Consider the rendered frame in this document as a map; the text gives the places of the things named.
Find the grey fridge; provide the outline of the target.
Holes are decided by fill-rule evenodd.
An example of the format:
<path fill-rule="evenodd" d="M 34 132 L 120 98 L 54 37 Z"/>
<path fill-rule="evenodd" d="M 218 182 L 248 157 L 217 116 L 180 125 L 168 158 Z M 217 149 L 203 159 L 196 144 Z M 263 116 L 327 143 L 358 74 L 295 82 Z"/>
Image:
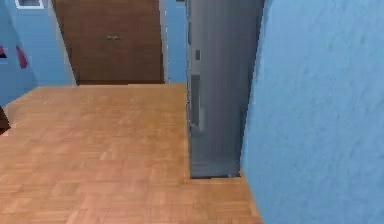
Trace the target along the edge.
<path fill-rule="evenodd" d="M 265 0 L 186 0 L 190 177 L 238 177 Z M 201 126 L 191 123 L 200 76 Z"/>

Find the brown wooden room door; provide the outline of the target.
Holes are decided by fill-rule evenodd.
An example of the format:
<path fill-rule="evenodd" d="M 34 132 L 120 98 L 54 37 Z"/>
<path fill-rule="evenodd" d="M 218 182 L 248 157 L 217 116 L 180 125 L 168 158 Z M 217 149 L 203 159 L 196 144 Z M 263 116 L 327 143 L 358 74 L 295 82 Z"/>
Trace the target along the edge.
<path fill-rule="evenodd" d="M 52 0 L 79 84 L 164 81 L 158 0 Z M 107 40 L 108 35 L 121 40 Z"/>

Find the magenta cloth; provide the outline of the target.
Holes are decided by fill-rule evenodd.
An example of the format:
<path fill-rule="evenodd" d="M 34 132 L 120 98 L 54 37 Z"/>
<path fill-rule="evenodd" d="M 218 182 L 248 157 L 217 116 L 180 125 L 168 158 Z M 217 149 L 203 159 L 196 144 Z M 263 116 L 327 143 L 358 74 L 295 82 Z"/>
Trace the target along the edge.
<path fill-rule="evenodd" d="M 17 52 L 20 68 L 25 69 L 28 65 L 28 62 L 22 49 L 19 46 L 16 47 L 16 52 Z"/>

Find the dark brown furniture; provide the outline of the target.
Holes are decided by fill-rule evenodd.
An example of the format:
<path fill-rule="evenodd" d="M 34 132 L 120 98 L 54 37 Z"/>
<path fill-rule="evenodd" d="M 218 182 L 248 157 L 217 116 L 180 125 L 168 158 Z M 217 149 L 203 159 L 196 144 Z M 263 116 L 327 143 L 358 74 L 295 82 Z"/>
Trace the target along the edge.
<path fill-rule="evenodd" d="M 0 135 L 11 128 L 7 115 L 2 107 L 0 107 Z"/>

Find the white framed wall picture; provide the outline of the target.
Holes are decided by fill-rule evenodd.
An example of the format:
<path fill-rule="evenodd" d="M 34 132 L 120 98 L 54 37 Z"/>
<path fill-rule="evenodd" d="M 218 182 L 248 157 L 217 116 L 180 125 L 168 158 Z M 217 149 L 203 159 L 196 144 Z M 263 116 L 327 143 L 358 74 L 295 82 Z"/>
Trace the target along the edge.
<path fill-rule="evenodd" d="M 17 9 L 35 10 L 43 9 L 43 0 L 14 0 Z"/>

